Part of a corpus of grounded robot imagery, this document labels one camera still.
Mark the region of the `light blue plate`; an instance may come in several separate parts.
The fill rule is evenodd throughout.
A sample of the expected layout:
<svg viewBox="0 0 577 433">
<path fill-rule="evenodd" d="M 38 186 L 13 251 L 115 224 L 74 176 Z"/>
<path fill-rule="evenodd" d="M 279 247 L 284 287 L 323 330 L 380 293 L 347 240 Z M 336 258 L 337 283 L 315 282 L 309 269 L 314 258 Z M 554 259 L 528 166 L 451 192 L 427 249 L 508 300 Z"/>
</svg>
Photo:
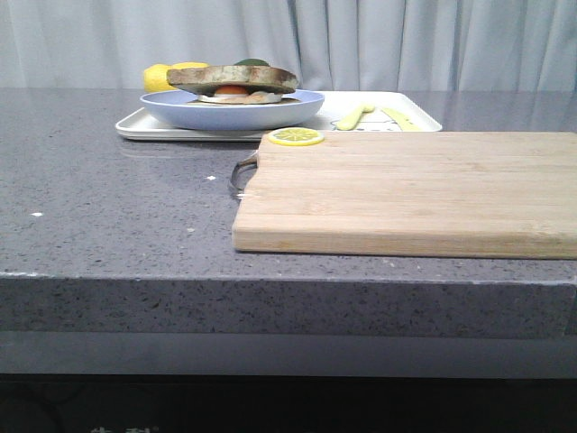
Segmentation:
<svg viewBox="0 0 577 433">
<path fill-rule="evenodd" d="M 298 102 L 266 106 L 185 105 L 197 96 L 183 90 L 146 94 L 141 101 L 153 117 L 165 124 L 204 131 L 270 130 L 302 124 L 314 117 L 325 102 L 324 95 L 302 89 L 284 97 Z"/>
</svg>

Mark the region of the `bread slice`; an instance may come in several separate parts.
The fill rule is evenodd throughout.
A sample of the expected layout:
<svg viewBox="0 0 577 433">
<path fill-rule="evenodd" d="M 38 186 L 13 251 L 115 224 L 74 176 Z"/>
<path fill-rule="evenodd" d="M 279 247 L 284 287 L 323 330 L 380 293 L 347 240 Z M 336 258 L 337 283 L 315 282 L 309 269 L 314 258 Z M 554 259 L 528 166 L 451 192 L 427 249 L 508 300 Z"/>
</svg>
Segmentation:
<svg viewBox="0 0 577 433">
<path fill-rule="evenodd" d="M 185 105 L 211 105 L 211 106 L 266 106 L 266 105 L 278 105 L 278 104 L 291 104 L 297 103 L 298 99 L 292 97 L 282 97 L 276 94 L 264 94 L 256 96 L 247 97 L 228 97 L 228 98 L 218 98 L 218 97 L 207 97 L 199 96 L 194 100 L 185 102 Z"/>
<path fill-rule="evenodd" d="M 198 95 L 213 95 L 222 86 L 276 94 L 292 93 L 298 87 L 298 78 L 292 72 L 264 65 L 169 69 L 167 81 L 174 88 Z"/>
</svg>

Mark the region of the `white rectangular tray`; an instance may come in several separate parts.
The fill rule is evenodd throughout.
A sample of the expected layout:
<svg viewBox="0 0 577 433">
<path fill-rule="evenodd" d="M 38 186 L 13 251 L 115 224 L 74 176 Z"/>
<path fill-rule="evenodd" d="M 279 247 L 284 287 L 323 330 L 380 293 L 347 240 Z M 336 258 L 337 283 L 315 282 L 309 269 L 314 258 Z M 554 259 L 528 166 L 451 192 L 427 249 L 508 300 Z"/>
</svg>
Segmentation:
<svg viewBox="0 0 577 433">
<path fill-rule="evenodd" d="M 384 91 L 298 90 L 281 104 L 203 104 L 182 90 L 150 93 L 143 107 L 115 129 L 138 141 L 258 142 L 269 130 L 290 125 L 319 131 L 438 132 L 443 129 L 409 97 Z"/>
</svg>

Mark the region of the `lemon slice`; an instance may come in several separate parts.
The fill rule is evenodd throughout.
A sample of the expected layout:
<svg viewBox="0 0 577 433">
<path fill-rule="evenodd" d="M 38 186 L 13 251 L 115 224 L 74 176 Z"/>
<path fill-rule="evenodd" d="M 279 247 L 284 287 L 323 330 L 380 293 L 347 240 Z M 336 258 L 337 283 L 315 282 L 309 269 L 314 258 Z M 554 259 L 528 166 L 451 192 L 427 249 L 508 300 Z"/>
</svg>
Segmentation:
<svg viewBox="0 0 577 433">
<path fill-rule="evenodd" d="M 325 136 L 311 128 L 285 127 L 267 133 L 267 139 L 284 146 L 309 146 L 321 143 Z"/>
</svg>

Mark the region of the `yellow plastic fork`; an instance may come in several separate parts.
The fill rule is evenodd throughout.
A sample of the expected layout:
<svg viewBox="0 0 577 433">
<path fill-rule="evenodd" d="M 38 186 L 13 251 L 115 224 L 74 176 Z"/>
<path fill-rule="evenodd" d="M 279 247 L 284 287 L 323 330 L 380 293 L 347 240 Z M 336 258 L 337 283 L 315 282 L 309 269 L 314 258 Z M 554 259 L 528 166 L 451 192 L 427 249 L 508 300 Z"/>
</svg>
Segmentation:
<svg viewBox="0 0 577 433">
<path fill-rule="evenodd" d="M 335 128 L 338 131 L 351 131 L 354 130 L 357 124 L 361 121 L 364 114 L 372 113 L 375 109 L 375 105 L 362 103 L 356 106 L 349 114 L 345 115 L 342 119 L 336 122 Z"/>
</svg>

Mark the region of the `fried egg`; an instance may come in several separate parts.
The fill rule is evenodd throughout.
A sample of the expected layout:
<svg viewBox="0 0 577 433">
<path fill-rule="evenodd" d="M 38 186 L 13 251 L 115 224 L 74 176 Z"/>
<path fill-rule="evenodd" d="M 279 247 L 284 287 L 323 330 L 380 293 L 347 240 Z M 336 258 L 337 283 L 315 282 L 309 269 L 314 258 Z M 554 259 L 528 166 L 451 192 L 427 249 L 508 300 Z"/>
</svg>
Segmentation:
<svg viewBox="0 0 577 433">
<path fill-rule="evenodd" d="M 281 94 L 262 90 L 251 93 L 247 88 L 236 85 L 221 86 L 212 96 L 197 96 L 197 100 L 200 102 L 220 105 L 267 105 L 278 103 L 281 99 Z"/>
</svg>

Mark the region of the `wooden cutting board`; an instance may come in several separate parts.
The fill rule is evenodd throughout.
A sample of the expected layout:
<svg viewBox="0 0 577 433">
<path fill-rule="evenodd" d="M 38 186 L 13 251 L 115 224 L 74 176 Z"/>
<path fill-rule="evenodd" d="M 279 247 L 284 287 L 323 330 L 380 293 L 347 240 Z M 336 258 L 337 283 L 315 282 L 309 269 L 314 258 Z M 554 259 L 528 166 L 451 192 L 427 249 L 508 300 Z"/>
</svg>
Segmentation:
<svg viewBox="0 0 577 433">
<path fill-rule="evenodd" d="M 233 224 L 240 251 L 572 259 L 576 136 L 330 132 L 263 140 Z"/>
</svg>

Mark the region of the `yellow plastic knife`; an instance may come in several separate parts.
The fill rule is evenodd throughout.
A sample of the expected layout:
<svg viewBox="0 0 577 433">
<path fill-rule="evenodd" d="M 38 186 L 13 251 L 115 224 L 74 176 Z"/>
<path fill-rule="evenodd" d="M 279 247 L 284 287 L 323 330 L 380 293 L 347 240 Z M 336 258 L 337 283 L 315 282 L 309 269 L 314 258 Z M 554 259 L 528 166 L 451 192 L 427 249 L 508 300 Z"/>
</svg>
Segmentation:
<svg viewBox="0 0 577 433">
<path fill-rule="evenodd" d="M 389 108 L 381 107 L 380 111 L 388 118 L 385 121 L 385 131 L 387 132 L 421 132 L 420 126 L 415 124 L 407 115 Z"/>
</svg>

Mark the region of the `green lime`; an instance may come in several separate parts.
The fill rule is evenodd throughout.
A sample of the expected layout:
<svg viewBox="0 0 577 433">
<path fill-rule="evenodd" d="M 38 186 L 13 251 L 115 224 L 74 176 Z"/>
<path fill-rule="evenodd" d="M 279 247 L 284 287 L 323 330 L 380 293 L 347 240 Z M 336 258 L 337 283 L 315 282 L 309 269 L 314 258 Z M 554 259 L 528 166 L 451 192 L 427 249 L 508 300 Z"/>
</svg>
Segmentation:
<svg viewBox="0 0 577 433">
<path fill-rule="evenodd" d="M 269 67 L 270 64 L 268 61 L 263 60 L 263 59 L 257 59 L 257 58 L 247 58 L 247 59 L 243 59 L 243 60 L 239 60 L 236 63 L 234 63 L 234 66 L 247 66 L 247 67 Z"/>
</svg>

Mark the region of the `yellow lemon rear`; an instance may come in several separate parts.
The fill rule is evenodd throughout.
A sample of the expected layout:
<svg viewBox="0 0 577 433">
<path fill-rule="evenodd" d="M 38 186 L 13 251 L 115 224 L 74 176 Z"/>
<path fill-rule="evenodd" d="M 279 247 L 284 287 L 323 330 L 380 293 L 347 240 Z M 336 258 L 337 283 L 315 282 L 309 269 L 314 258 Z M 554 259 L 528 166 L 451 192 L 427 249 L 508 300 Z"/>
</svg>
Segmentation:
<svg viewBox="0 0 577 433">
<path fill-rule="evenodd" d="M 210 65 L 208 63 L 205 63 L 205 62 L 186 61 L 186 62 L 174 63 L 170 67 L 172 69 L 189 69 L 189 68 L 202 69 L 202 68 L 206 68 L 209 66 Z"/>
</svg>

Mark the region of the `yellow lemon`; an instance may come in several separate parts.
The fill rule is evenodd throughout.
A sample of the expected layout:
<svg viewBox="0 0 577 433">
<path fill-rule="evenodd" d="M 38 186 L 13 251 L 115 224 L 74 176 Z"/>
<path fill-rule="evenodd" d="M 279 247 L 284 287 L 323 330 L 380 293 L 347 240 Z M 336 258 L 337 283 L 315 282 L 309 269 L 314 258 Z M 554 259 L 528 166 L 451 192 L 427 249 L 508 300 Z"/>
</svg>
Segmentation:
<svg viewBox="0 0 577 433">
<path fill-rule="evenodd" d="M 154 64 L 142 72 L 142 83 L 146 93 L 176 90 L 167 80 L 167 73 L 171 69 L 168 64 Z"/>
<path fill-rule="evenodd" d="M 186 61 L 186 62 L 174 63 L 170 67 L 172 69 L 189 69 L 189 68 L 202 69 L 202 68 L 206 68 L 209 66 L 210 65 L 208 63 L 205 63 L 205 62 Z"/>
</svg>

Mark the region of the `yellow lemon front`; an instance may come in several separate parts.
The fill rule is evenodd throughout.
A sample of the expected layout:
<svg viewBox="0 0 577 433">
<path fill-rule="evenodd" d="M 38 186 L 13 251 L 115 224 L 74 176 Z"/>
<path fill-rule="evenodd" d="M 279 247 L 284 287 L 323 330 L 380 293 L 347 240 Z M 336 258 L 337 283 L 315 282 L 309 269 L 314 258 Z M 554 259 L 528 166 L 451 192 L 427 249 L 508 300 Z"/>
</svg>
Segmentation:
<svg viewBox="0 0 577 433">
<path fill-rule="evenodd" d="M 142 72 L 142 83 L 146 93 L 176 90 L 167 80 L 167 73 L 171 69 L 168 64 L 154 64 Z"/>
</svg>

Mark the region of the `grey curtain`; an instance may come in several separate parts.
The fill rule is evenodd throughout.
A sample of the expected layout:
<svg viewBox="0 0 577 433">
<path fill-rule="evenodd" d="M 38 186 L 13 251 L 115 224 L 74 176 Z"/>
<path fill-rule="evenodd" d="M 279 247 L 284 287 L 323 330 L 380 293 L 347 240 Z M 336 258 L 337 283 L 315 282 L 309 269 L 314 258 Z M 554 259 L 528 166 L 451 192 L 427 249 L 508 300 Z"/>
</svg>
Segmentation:
<svg viewBox="0 0 577 433">
<path fill-rule="evenodd" d="M 5 88 L 260 58 L 310 89 L 573 91 L 573 1 L 4 1 Z"/>
</svg>

